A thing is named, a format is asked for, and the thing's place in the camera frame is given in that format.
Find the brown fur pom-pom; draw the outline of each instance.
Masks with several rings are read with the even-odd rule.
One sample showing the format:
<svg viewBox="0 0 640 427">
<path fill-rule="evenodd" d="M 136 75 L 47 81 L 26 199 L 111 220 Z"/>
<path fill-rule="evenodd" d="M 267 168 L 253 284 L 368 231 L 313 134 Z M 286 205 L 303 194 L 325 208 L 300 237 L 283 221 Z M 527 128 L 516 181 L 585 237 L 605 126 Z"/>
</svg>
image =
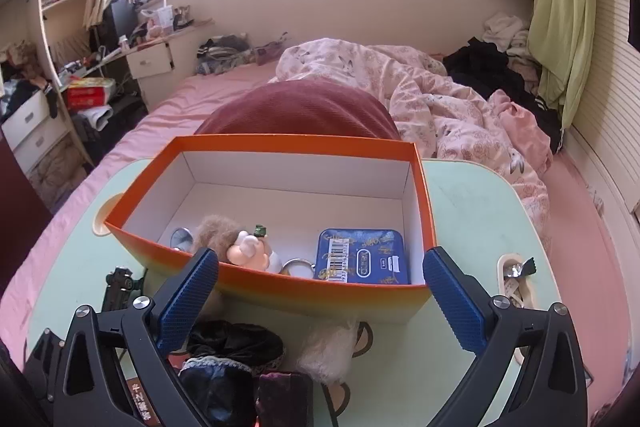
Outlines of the brown fur pom-pom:
<svg viewBox="0 0 640 427">
<path fill-rule="evenodd" d="M 196 230 L 192 250 L 195 253 L 198 248 L 210 248 L 218 254 L 219 261 L 228 263 L 226 251 L 236 241 L 241 230 L 242 227 L 233 219 L 216 214 L 207 216 Z"/>
</svg>

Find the orange box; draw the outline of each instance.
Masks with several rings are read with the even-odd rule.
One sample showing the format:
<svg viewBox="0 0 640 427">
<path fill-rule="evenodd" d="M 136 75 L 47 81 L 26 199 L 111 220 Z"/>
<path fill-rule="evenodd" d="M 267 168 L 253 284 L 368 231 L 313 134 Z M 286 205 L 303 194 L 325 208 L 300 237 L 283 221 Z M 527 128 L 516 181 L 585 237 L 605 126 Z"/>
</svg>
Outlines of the orange box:
<svg viewBox="0 0 640 427">
<path fill-rule="evenodd" d="M 247 230 L 267 227 L 282 261 L 316 260 L 322 230 L 402 233 L 409 285 L 299 279 L 220 264 L 216 289 L 266 307 L 310 315 L 405 322 L 431 296 L 424 252 L 436 245 L 422 162 L 402 141 L 306 135 L 177 137 L 140 173 L 106 219 L 143 266 L 167 275 L 191 254 L 168 247 L 222 214 Z"/>
</svg>

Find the silver bolt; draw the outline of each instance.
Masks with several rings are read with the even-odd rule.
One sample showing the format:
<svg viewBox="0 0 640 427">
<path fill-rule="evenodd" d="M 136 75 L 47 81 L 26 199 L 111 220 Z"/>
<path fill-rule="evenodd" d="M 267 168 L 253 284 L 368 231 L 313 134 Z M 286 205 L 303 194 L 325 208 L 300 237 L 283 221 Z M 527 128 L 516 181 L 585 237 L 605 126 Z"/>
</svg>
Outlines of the silver bolt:
<svg viewBox="0 0 640 427">
<path fill-rule="evenodd" d="M 505 310 L 509 306 L 511 306 L 511 302 L 504 295 L 497 295 L 497 296 L 494 297 L 494 306 L 496 308 L 500 308 L 501 310 Z"/>
<path fill-rule="evenodd" d="M 87 306 L 86 304 L 83 304 L 76 310 L 76 317 L 86 317 L 90 311 L 91 308 L 89 308 L 89 306 Z"/>
<path fill-rule="evenodd" d="M 554 304 L 554 311 L 558 315 L 566 315 L 569 312 L 569 309 L 567 309 L 567 307 L 564 304 L 562 304 L 562 302 L 556 302 Z"/>
<path fill-rule="evenodd" d="M 141 310 L 149 306 L 149 302 L 151 302 L 151 299 L 149 297 L 147 297 L 146 295 L 141 295 L 133 301 L 133 307 L 137 310 Z"/>
</svg>

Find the green curtain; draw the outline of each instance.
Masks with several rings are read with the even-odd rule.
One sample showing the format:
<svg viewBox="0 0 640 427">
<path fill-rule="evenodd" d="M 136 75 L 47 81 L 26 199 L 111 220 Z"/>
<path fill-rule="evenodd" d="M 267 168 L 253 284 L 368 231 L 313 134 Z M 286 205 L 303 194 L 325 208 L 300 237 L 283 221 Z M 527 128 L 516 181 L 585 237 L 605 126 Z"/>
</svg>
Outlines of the green curtain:
<svg viewBox="0 0 640 427">
<path fill-rule="evenodd" d="M 529 50 L 543 66 L 539 95 L 568 129 L 589 75 L 596 0 L 535 0 Z"/>
</svg>

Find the metal ring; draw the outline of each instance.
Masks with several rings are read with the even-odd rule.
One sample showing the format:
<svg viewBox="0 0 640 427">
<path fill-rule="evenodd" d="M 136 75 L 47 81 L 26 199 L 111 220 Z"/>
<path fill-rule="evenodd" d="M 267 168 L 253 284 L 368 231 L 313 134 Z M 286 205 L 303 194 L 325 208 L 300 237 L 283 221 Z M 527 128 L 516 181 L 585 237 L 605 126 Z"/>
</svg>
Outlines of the metal ring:
<svg viewBox="0 0 640 427">
<path fill-rule="evenodd" d="M 301 259 L 300 257 L 296 257 L 295 259 L 289 259 L 285 264 L 282 265 L 282 270 L 280 270 L 281 275 L 290 275 L 289 273 L 284 273 L 284 271 L 292 264 L 305 264 L 310 269 L 311 272 L 314 273 L 316 271 L 316 265 L 311 261 L 307 261 L 306 259 Z"/>
</svg>

